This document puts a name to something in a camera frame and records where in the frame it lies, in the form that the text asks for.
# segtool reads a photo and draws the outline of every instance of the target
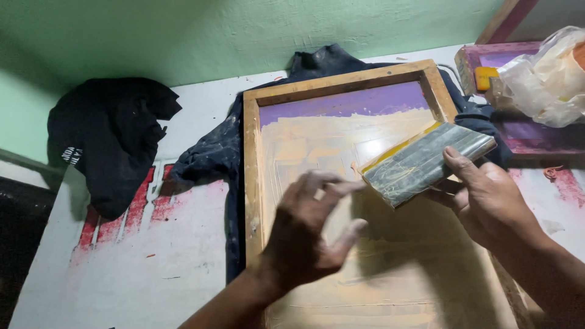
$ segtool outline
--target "plastic bag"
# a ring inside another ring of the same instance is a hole
[[[585,115],[585,29],[568,26],[535,55],[498,68],[504,96],[535,122],[561,128]]]

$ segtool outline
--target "yellow sponge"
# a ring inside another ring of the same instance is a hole
[[[490,77],[499,77],[495,67],[480,66],[475,69],[477,90],[490,89]]]

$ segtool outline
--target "white table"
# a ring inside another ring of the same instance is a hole
[[[455,68],[461,46],[364,61],[430,58]],[[277,71],[173,88],[183,109],[170,122],[161,121],[167,136],[144,191],[146,206],[127,215],[122,225],[84,229],[89,195],[83,175],[70,167],[10,328],[173,328],[216,295],[225,285],[228,184],[216,181],[164,198],[159,196],[162,168],[225,119],[239,91],[286,76]],[[585,173],[572,170],[557,183],[549,182],[542,169],[512,175],[552,238],[585,259]]]

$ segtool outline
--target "hand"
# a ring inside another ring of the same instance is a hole
[[[548,239],[506,171],[493,163],[478,169],[450,146],[443,157],[464,188],[454,196],[436,190],[428,190],[426,196],[451,208],[471,239],[492,252],[505,252],[517,242],[534,245]]]
[[[321,231],[339,200],[365,185],[363,181],[346,181],[337,174],[315,170],[289,186],[260,257],[260,267],[270,272],[265,277],[275,280],[282,295],[339,271],[367,222],[353,220],[331,246],[327,246]],[[325,192],[320,200],[315,198],[319,189]]]

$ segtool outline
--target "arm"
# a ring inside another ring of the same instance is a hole
[[[339,200],[364,186],[328,172],[302,175],[284,193],[258,259],[179,328],[259,327],[264,309],[290,290],[339,271],[367,222],[353,220],[331,246],[321,231]]]
[[[502,168],[477,168],[451,147],[443,157],[464,188],[454,196],[431,190],[427,197],[450,207],[470,237],[559,325],[585,326],[585,264],[542,231]]]

